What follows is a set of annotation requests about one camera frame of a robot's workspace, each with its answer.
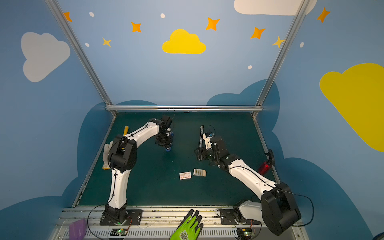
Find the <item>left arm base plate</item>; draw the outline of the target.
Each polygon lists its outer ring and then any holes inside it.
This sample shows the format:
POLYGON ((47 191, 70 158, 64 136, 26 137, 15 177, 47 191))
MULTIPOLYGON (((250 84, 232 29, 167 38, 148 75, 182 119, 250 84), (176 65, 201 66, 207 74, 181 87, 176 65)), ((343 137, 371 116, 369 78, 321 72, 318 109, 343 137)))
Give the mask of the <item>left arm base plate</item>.
POLYGON ((100 226, 138 226, 142 219, 142 210, 105 210, 102 213, 100 226))

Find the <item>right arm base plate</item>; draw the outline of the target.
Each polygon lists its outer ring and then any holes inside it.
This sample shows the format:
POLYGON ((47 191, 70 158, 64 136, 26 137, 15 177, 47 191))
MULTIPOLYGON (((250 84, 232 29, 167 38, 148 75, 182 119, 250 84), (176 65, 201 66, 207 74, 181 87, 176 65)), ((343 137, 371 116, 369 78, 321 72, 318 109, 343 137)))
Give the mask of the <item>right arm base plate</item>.
POLYGON ((238 209, 218 209, 217 215, 222 225, 260 225, 260 221, 245 219, 238 209))

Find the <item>green black work glove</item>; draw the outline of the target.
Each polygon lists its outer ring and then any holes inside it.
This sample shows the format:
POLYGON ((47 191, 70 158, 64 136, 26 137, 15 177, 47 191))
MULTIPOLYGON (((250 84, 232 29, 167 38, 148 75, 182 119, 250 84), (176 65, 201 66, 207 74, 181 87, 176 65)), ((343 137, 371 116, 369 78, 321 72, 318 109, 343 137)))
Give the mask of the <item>green black work glove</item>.
POLYGON ((203 227, 200 212, 191 209, 171 235, 170 240, 197 240, 203 227))

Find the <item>aluminium frame crossbar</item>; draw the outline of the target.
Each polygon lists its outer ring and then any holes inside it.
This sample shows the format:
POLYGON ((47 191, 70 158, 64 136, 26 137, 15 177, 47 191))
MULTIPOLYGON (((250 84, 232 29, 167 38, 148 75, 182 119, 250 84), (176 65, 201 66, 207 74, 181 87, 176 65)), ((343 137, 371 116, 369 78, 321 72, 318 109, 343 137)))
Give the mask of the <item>aluminium frame crossbar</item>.
POLYGON ((262 106, 142 106, 107 105, 107 111, 117 112, 261 112, 262 106))

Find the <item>red emergency stop button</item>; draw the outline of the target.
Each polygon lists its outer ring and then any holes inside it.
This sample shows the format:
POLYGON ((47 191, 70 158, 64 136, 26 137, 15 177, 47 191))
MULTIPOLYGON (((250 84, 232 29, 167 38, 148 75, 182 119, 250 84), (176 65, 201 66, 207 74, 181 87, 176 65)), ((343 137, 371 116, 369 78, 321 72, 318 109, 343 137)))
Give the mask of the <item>red emergency stop button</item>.
POLYGON ((263 162, 263 164, 259 167, 258 169, 258 173, 262 176, 264 176, 271 168, 272 168, 272 164, 265 161, 263 162))

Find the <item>red white staple box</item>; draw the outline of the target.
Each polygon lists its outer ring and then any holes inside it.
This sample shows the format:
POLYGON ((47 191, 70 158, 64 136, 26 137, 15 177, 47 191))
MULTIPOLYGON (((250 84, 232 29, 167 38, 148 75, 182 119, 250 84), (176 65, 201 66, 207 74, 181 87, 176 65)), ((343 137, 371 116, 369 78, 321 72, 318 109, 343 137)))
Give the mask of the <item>red white staple box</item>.
POLYGON ((191 172, 179 173, 180 180, 187 180, 192 178, 191 172))

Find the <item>white fabric glove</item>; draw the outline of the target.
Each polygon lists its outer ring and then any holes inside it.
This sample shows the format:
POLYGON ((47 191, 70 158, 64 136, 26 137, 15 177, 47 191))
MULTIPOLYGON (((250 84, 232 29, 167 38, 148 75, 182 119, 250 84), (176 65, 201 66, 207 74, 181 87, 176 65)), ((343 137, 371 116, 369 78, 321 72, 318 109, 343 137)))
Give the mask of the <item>white fabric glove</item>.
POLYGON ((110 165, 109 165, 109 162, 108 162, 108 156, 109 156, 109 152, 111 150, 112 144, 113 144, 113 141, 111 141, 109 144, 105 144, 104 145, 103 166, 102 166, 103 170, 110 169, 110 165))

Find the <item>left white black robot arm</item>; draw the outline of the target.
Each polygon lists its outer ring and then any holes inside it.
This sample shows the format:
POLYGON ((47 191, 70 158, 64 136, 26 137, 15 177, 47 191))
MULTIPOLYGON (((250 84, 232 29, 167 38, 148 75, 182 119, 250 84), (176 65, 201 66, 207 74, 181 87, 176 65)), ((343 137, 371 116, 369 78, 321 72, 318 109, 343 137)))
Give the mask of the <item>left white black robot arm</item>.
POLYGON ((155 143, 171 150, 173 132, 171 117, 163 116, 161 119, 152 118, 138 130, 127 134, 118 135, 108 146, 107 163, 112 171, 112 184, 110 197, 105 205, 105 214, 118 223, 126 218, 127 185, 129 175, 137 163, 138 147, 152 137, 155 143))

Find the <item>yellow plastic scoop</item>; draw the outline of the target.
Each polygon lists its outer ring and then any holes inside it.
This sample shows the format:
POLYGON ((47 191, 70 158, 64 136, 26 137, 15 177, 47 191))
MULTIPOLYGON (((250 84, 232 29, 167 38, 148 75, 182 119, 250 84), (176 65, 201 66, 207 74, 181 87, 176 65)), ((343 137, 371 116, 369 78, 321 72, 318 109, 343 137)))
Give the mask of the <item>yellow plastic scoop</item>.
POLYGON ((127 135, 129 131, 129 126, 125 126, 123 135, 127 135))

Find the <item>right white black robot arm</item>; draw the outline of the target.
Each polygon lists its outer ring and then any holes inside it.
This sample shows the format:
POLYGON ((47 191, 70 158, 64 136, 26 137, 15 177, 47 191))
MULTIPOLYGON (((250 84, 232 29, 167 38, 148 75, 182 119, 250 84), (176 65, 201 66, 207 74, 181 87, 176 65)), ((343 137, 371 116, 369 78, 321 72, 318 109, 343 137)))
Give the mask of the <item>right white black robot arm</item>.
POLYGON ((292 227, 301 219, 301 212, 285 183, 277 184, 249 167, 239 156, 220 152, 218 149, 197 148, 197 160, 211 160, 223 171, 240 180, 261 201, 243 201, 234 206, 234 220, 231 223, 246 224, 248 220, 263 222, 276 236, 292 227))

